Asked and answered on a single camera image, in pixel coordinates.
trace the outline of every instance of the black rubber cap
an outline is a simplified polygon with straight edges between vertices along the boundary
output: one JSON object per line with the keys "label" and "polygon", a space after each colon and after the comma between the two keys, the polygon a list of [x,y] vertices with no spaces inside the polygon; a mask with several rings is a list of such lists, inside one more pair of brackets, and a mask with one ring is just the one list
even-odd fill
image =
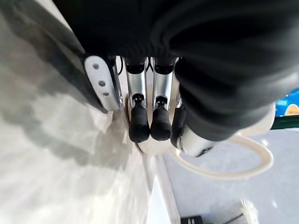
{"label": "black rubber cap", "polygon": [[153,121],[150,127],[151,136],[158,141],[165,141],[171,137],[171,124],[169,121],[169,112],[160,105],[153,112]]}
{"label": "black rubber cap", "polygon": [[136,103],[131,111],[129,137],[133,142],[139,143],[147,140],[149,136],[150,126],[147,110],[141,105],[141,103]]}
{"label": "black rubber cap", "polygon": [[172,121],[172,135],[170,139],[174,147],[177,147],[178,137],[181,135],[183,131],[186,120],[186,114],[187,112],[183,106],[176,108],[176,110],[174,111],[174,117]]}

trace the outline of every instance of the green object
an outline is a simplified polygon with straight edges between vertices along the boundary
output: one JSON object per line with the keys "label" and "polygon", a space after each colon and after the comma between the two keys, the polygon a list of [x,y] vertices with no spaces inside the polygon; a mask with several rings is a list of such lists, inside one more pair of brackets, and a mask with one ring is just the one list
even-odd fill
{"label": "green object", "polygon": [[276,117],[271,130],[299,127],[299,115]]}

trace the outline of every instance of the white bristles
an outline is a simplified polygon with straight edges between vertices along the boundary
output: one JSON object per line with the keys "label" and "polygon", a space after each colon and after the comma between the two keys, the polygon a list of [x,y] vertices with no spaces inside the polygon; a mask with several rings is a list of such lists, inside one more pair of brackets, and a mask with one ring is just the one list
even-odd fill
{"label": "white bristles", "polygon": [[254,207],[253,203],[247,200],[241,200],[242,208],[241,212],[247,219],[248,224],[259,224],[258,222],[258,211]]}

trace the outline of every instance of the black cloth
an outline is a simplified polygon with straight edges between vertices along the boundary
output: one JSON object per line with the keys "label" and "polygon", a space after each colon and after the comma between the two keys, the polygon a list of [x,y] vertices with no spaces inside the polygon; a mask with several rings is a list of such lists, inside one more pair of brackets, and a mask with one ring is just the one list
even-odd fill
{"label": "black cloth", "polygon": [[299,86],[299,0],[54,0],[89,53],[182,57],[187,124],[222,140]]}

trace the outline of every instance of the white curved tube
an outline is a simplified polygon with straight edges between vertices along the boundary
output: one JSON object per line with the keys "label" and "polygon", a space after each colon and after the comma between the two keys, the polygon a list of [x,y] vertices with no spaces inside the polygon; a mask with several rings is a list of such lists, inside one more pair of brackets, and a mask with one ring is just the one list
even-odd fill
{"label": "white curved tube", "polygon": [[210,177],[210,178],[214,178],[214,179],[219,179],[219,180],[236,180],[236,179],[249,178],[252,176],[256,176],[260,173],[263,173],[264,171],[268,170],[272,166],[272,164],[274,162],[273,154],[271,153],[271,151],[268,148],[266,148],[262,144],[254,141],[248,137],[242,136],[241,134],[238,134],[238,133],[235,134],[230,139],[228,139],[228,141],[245,146],[246,148],[255,152],[261,158],[261,164],[255,168],[250,169],[250,170],[242,171],[242,172],[238,172],[238,173],[217,173],[217,172],[212,172],[212,171],[201,169],[199,167],[196,167],[196,166],[186,162],[185,160],[183,160],[180,157],[181,151],[175,147],[169,147],[168,151],[175,158],[175,160],[178,161],[178,163],[182,167],[184,167],[198,175],[202,175],[202,176],[206,176],[206,177]]}

